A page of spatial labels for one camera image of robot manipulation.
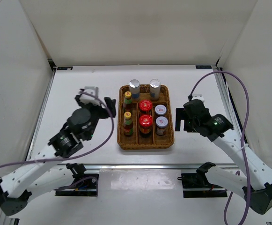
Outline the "white-lid spice jar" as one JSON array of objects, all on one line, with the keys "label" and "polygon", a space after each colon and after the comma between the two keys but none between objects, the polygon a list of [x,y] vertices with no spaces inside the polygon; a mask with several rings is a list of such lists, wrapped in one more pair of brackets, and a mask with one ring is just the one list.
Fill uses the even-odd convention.
[{"label": "white-lid spice jar", "polygon": [[165,105],[157,105],[157,106],[154,108],[154,112],[155,112],[155,116],[156,116],[156,117],[160,117],[160,116],[165,117],[165,116],[166,116],[166,113],[167,113],[167,108],[166,108]]},{"label": "white-lid spice jar", "polygon": [[164,116],[159,116],[156,118],[156,134],[157,135],[165,135],[167,126],[168,126],[168,119]]}]

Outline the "yellow-cap sauce bottle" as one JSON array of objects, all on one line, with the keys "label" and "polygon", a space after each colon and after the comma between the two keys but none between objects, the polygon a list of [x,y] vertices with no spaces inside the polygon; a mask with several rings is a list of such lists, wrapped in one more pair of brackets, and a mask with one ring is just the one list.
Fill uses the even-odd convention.
[{"label": "yellow-cap sauce bottle", "polygon": [[123,108],[124,112],[130,112],[132,108],[132,94],[130,91],[125,92],[124,94]]},{"label": "yellow-cap sauce bottle", "polygon": [[131,136],[133,135],[133,120],[131,112],[124,113],[124,135]]}]

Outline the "red-lid chili jar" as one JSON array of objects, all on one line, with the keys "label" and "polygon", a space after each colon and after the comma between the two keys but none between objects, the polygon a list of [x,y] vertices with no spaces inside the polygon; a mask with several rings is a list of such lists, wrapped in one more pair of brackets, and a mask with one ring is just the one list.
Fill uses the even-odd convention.
[{"label": "red-lid chili jar", "polygon": [[153,118],[151,115],[142,115],[139,118],[139,131],[142,137],[148,137],[152,132]]},{"label": "red-lid chili jar", "polygon": [[149,100],[142,100],[139,103],[139,115],[151,115],[152,103]]}]

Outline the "blue-label pellet jar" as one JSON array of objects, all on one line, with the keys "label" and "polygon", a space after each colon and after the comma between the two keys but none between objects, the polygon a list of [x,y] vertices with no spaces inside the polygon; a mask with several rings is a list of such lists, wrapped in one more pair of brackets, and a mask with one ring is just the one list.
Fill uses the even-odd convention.
[{"label": "blue-label pellet jar", "polygon": [[132,79],[129,82],[129,91],[132,94],[133,101],[139,101],[139,99],[140,99],[140,82],[137,79]]},{"label": "blue-label pellet jar", "polygon": [[150,99],[157,101],[160,96],[161,82],[158,79],[152,79],[149,84]]}]

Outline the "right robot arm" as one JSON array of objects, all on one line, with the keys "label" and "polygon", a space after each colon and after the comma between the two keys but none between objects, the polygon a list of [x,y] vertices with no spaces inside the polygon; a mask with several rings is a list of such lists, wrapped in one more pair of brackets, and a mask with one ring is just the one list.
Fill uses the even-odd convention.
[{"label": "right robot arm", "polygon": [[188,133],[199,133],[223,150],[246,175],[238,177],[206,162],[196,170],[195,181],[201,187],[217,185],[234,192],[256,213],[263,215],[272,208],[272,169],[267,166],[241,138],[232,123],[222,114],[210,115],[200,99],[191,100],[176,108],[175,130],[181,121]]}]

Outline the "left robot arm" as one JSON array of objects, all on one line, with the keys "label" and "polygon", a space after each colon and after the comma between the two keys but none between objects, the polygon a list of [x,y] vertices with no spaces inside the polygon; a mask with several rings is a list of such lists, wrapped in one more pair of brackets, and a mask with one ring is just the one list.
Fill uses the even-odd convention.
[{"label": "left robot arm", "polygon": [[58,169],[60,162],[76,159],[83,142],[92,139],[95,128],[102,119],[116,117],[116,100],[85,92],[76,95],[79,105],[60,131],[29,161],[8,163],[18,165],[13,172],[0,177],[0,209],[6,216],[22,211],[29,202],[53,190],[78,188],[88,179],[81,164],[67,164]]}]

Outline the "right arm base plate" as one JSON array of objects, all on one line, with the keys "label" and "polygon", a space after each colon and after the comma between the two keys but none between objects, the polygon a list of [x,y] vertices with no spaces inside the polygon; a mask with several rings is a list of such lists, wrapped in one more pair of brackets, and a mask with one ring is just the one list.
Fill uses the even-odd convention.
[{"label": "right arm base plate", "polygon": [[202,184],[196,173],[181,171],[177,178],[182,184],[183,198],[227,198],[227,190],[213,184]]}]

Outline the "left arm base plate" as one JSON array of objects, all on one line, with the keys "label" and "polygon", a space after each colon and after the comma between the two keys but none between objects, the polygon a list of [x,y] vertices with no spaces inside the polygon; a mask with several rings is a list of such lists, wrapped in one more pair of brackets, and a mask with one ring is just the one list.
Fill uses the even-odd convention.
[{"label": "left arm base plate", "polygon": [[99,172],[88,172],[83,164],[66,164],[71,171],[72,184],[67,188],[59,187],[55,190],[55,196],[81,196],[98,197]]}]

